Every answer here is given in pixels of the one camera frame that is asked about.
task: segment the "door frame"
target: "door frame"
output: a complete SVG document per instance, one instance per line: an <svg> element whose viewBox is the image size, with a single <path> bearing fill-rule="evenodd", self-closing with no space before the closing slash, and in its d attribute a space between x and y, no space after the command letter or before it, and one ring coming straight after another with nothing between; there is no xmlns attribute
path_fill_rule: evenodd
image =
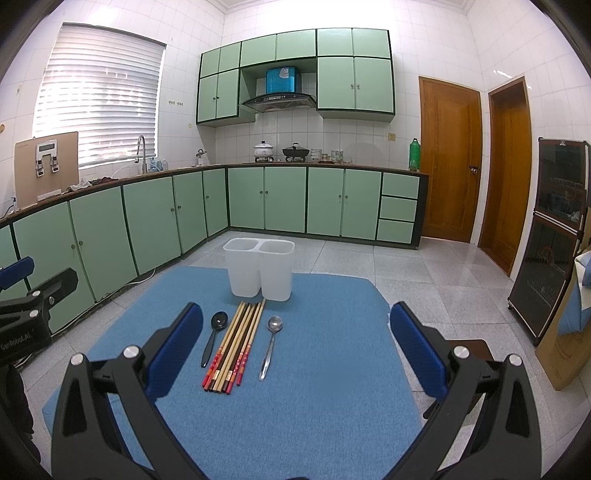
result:
<svg viewBox="0 0 591 480"><path fill-rule="evenodd" d="M513 79L510 82L507 82L504 85L501 85L500 87L497 87L494 90L491 90L490 92L488 92L488 102L489 102L489 107L490 107L490 123L491 123L491 150L490 150L490 162L489 162L489 167L488 167L488 183L486 186L486 204L485 204L485 209L484 209L484 214L483 214L483 218L482 218L482 227L480 229L480 235L478 237L478 247L482 248L482 243L483 240L485 239L485 231L486 231L486 226L487 223L492 223L493 221L496 221L496 216L495 218L493 218L491 216L491 212L490 212L490 205L489 202L491 201L491 171L492 171L492 167L494 165L494 163L497 161L498 159L498 152L496 149L496 142L495 142L495 138L497 136L497 131L496 131L496 127L495 127L495 116L498 113L497 108L495 107L495 100L494 97L496 95L498 95L499 93L504 92L505 90L508 90L510 88L515 87L516 85L521 85L523 88L523 93L525 96L525 107L527 108L528 111L528 126L529 126L529 132L530 132L530 137L529 137L529 146L530 146L530 193L528 195L528 204L529 204L529 197L531 195L531 167L533 165L533 147L532 147L532 130L531 130L531 109L530 109L530 99L527 93L527 82L525 81L525 75L522 75L519 78ZM519 246L521 245L521 242L523 241L523 237L524 237L524 229L525 229L525 219L527 218L527 205L525 206L525 218L524 218L524 224L523 227L521 228L521 238L519 240L519 244L517 246L517 250L515 251L515 256L513 257L513 260L511 261L511 264L509 265L508 269L505 270L502 267L502 263L499 263L496 259L494 259L493 257L491 257L491 253L490 252L486 252L487 255L489 255L491 258L493 258L493 260L495 261L495 263L497 265L499 265L499 267L507 274L507 276L511 276L511 271L513 270L513 266L515 265L515 260L517 258L517 253L519 252Z"/></svg>
<svg viewBox="0 0 591 480"><path fill-rule="evenodd" d="M478 110L480 112L480 114L478 115L478 118L480 119L480 157L479 157L479 174L478 174L478 185L476 187L476 201L474 202L474 207L473 210L471 212L471 217L472 219L472 229L470 230L470 236L468 237L468 239L466 241L461 241L461 240L454 240L454 241L461 241L463 243L470 243L471 239L472 239L472 235L474 233L474 228L476 226L476 217L478 216L478 200L480 198L480 181L482 179L482 156L483 156L483 149L484 149L484 141L483 141L483 134L484 134L484 127L483 127L483 115L482 115L482 98L481 98L481 92L479 90L476 90L472 87L467 87L466 85L461 85L460 83L456 83L456 82L448 82L446 80L441 80L441 79L436 79L436 78L432 78L432 77L428 77L425 75L419 75L418 76L418 89L419 89L419 102L420 102L420 108L421 108L421 135L423 134L423 132L426 130L425 129L425 116L423 115L423 111L425 107L425 99L424 99L424 95L423 95L423 91L424 91L424 82L433 82L433 83L438 83L440 85L444 85L444 86L454 86L454 87L458 87L458 88L462 88L462 89L466 89L466 90L471 90L473 92L476 92L478 94ZM425 217L427 217L427 206L428 206L428 202L430 199L430 195L429 192L427 192L427 197L426 197L426 205L425 205Z"/></svg>

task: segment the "tile floor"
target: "tile floor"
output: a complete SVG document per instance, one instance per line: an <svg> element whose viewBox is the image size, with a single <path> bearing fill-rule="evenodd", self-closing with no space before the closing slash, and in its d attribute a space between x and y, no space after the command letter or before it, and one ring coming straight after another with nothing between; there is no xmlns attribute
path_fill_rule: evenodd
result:
<svg viewBox="0 0 591 480"><path fill-rule="evenodd" d="M175 265L225 268L222 245L236 236L277 238L225 232L185 255ZM437 328L445 338L483 338L496 359L504 359L513 352L521 355L538 408L544 471L570 443L590 410L583 384L577 378L563 391L554 391L529 339L506 308L511 280L474 245L423 238L420 249L413 251L281 238L296 244L295 272L367 278L390 304L406 301L423 323ZM109 303L58 338L23 370L22 377L37 430L34 441L41 450L46 468L50 467L50 435L45 428L41 408L59 386L70 356L76 351L88 350L162 271L114 296ZM423 393L400 349L399 352L419 411L423 412L431 404L431 398ZM458 460L477 416L475 411L466 418L443 465Z"/></svg>

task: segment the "sink faucet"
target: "sink faucet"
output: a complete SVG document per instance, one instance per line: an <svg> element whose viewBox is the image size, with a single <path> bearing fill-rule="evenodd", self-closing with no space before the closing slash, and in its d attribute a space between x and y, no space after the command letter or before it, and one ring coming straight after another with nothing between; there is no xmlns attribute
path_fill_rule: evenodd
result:
<svg viewBox="0 0 591 480"><path fill-rule="evenodd" d="M135 153L135 162L139 163L139 143L142 142L144 145L144 160L142 162L142 175L148 173L148 167L146 166L146 139L143 135L138 137L138 151Z"/></svg>

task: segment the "black spoon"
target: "black spoon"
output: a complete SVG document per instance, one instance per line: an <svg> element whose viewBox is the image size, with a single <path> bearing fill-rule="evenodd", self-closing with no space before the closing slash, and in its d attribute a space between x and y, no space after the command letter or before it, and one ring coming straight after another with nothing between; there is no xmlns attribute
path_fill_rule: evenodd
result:
<svg viewBox="0 0 591 480"><path fill-rule="evenodd" d="M203 356L201 357L201 366L206 367L209 362L209 357L212 355L213 343L216 340L216 333L220 332L228 324L228 314L226 312L217 312L212 317L212 334L209 336Z"/></svg>

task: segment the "spoon handle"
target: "spoon handle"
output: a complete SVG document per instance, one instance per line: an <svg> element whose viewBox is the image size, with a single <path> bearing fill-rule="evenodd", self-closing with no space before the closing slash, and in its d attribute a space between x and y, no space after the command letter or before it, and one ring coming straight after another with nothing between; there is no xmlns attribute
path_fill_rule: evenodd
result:
<svg viewBox="0 0 591 480"><path fill-rule="evenodd" d="M273 345L275 345L275 334L271 334L271 341L269 342L269 347L267 348L267 354L265 355L265 361L262 363L261 367L261 374L259 376L259 380L264 380L265 376L267 375L267 370L269 370L269 365L271 364L271 354L273 353Z"/></svg>
<svg viewBox="0 0 591 480"><path fill-rule="evenodd" d="M212 330L212 334L209 336L209 340L207 341L207 345L205 346L205 350L203 351L203 356L201 357L201 366L203 368L207 366L207 362L209 362L209 358L212 355L213 343L216 339L216 333L216 330Z"/></svg>

